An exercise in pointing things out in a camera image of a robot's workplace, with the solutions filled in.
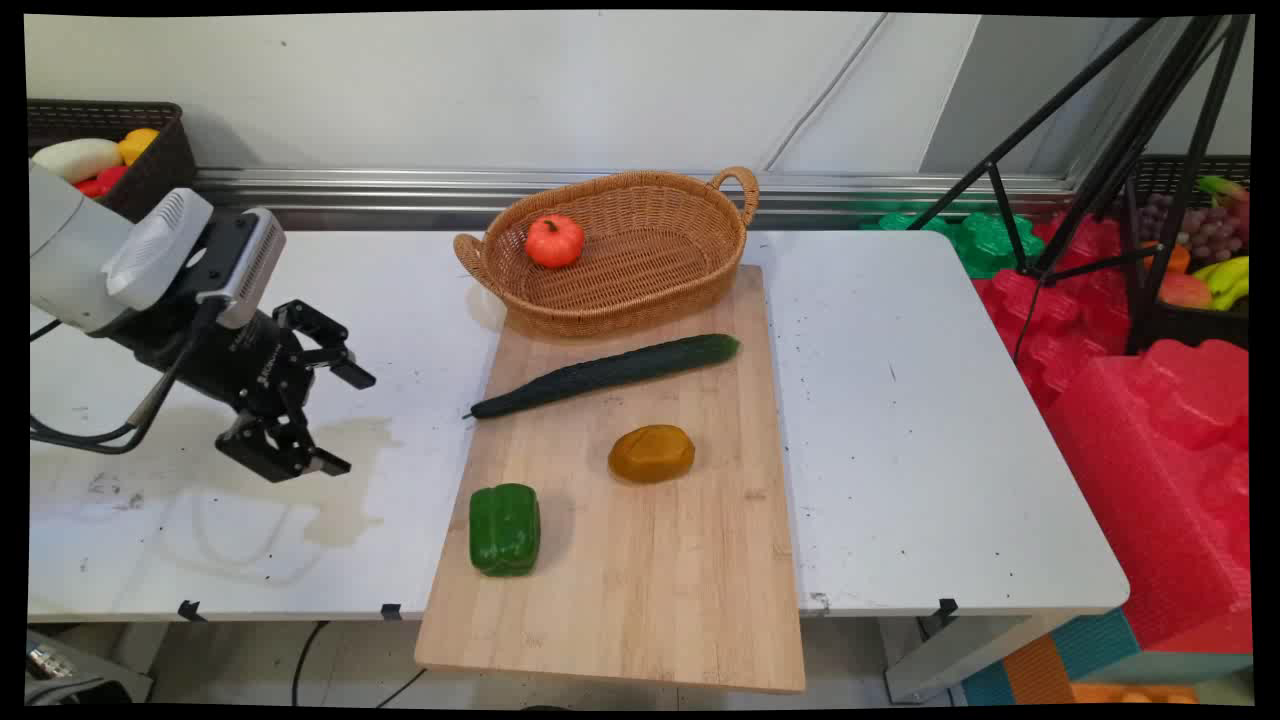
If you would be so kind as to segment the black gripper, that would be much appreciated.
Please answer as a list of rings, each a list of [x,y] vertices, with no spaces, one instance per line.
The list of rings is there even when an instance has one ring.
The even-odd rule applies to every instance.
[[[143,365],[165,372],[177,360],[196,311],[193,299],[163,300],[148,310],[127,313],[100,336],[128,348]],[[239,329],[212,323],[178,380],[236,410],[215,447],[241,466],[271,483],[315,471],[340,477],[352,465],[316,445],[305,404],[307,370],[326,368],[356,389],[378,383],[357,364],[348,337],[346,325],[292,300],[270,315],[256,311]]]

